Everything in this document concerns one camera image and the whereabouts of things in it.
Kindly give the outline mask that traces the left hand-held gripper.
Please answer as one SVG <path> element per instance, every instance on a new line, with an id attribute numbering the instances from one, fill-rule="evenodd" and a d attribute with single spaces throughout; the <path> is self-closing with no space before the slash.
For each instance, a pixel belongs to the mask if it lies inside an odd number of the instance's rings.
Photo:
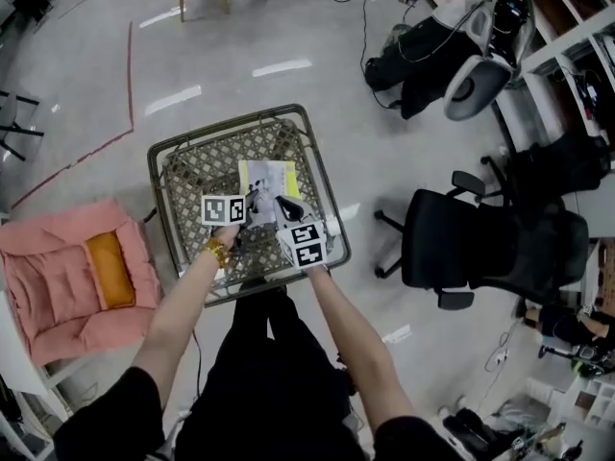
<path id="1" fill-rule="evenodd" d="M 246 195 L 203 195 L 201 197 L 202 224 L 209 228 L 209 236 L 220 226 L 239 225 L 240 231 L 234 242 L 234 248 L 240 248 L 241 232 L 247 230 L 253 222 L 253 212 L 257 209 L 260 192 L 257 186 L 250 184 Z"/>

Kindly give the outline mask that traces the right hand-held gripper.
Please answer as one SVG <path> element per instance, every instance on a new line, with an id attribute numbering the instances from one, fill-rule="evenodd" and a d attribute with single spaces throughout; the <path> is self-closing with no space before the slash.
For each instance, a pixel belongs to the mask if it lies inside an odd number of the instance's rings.
<path id="1" fill-rule="evenodd" d="M 310 221 L 288 228 L 290 222 L 314 219 L 312 207 L 299 198 L 279 195 L 273 201 L 277 239 L 282 253 L 296 270 L 328 263 L 326 235 L 322 221 Z"/>

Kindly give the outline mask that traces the person's left hand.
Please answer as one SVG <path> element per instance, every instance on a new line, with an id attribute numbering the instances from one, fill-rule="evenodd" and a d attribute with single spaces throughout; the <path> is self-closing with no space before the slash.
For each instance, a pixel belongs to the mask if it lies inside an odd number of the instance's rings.
<path id="1" fill-rule="evenodd" d="M 220 226 L 212 231 L 211 236 L 223 243 L 228 249 L 231 249 L 234 246 L 239 231 L 239 225 Z"/>

